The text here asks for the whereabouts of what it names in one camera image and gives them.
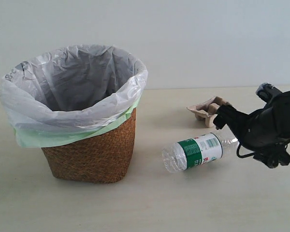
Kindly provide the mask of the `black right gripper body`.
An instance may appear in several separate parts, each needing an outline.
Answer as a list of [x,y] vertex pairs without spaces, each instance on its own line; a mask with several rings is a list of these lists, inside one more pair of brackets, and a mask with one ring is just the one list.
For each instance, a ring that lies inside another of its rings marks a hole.
[[234,119],[232,131],[247,149],[258,150],[290,141],[290,91],[275,96],[249,115]]

